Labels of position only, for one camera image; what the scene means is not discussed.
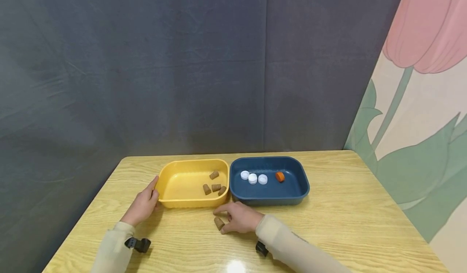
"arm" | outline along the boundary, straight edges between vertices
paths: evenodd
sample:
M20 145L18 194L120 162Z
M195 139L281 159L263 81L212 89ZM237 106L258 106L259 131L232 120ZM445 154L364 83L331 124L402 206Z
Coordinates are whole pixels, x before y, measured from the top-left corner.
M124 273L133 251L125 246L125 241L134 233L132 225L120 221L113 230L108 230L97 251L91 273Z
M126 271L133 249L127 248L125 242L135 234L135 227L147 220L154 210L157 210L159 192L154 189L157 180L159 180L158 176L138 193L114 229L107 231L97 251L91 273L124 273Z
M265 215L255 232L274 259L296 272L350 272L330 255L292 233L285 224L272 215Z
M316 246L302 240L272 215L264 215L240 202L219 206L214 214L227 212L227 220L221 233L254 231L268 248L273 258L304 273L348 273L347 268Z

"wood grain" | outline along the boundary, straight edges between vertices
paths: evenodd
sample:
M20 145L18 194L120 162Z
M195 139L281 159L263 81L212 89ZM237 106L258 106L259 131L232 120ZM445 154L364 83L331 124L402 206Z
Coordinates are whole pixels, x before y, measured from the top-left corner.
M164 165L181 159L287 155L298 159L310 194L298 206L264 207L303 239L354 272L447 272L431 248L353 151L126 157L43 272L89 272L105 231L119 221ZM137 228L153 241L127 272L288 272L255 252L254 234L221 235L211 209L163 209Z

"green stem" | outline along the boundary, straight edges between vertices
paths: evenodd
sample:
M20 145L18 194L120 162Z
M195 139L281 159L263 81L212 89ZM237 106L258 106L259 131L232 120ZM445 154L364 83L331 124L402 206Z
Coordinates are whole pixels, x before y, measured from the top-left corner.
M412 76L412 72L413 72L413 66L407 67L404 69L404 73L402 74L401 81L399 82L399 86L397 86L396 93L394 94L394 97L392 98L389 109L386 112L386 115L384 116L384 119L382 120L380 129L378 130L378 133L375 136L375 139L373 140L371 144L371 146L373 147L373 150L377 149L378 144L381 142L382 137L384 136L384 134L386 133L386 130L389 127L389 124L391 124L391 121L394 118L394 114L396 113L397 108L399 107L399 104L401 103L402 97L404 96L405 89L407 88L407 85L409 84L410 77Z

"white bottle cap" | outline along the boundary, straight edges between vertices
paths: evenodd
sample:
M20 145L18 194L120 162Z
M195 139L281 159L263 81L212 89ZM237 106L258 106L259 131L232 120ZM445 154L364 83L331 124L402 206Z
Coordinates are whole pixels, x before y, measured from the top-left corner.
M249 175L250 175L249 171L243 171L240 173L240 177L242 177L242 180L248 180Z
M261 174L258 176L258 183L260 183L261 185L265 185L268 183L268 177L267 175L265 174Z
M258 181L258 177L256 176L256 174L250 174L248 176L248 183L254 185L257 183L257 181Z

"gray backdrop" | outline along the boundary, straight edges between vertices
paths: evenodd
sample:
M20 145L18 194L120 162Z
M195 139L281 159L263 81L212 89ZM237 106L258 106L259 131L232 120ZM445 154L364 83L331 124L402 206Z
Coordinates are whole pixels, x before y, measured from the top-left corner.
M40 271L122 157L341 149L398 3L0 0L0 267Z

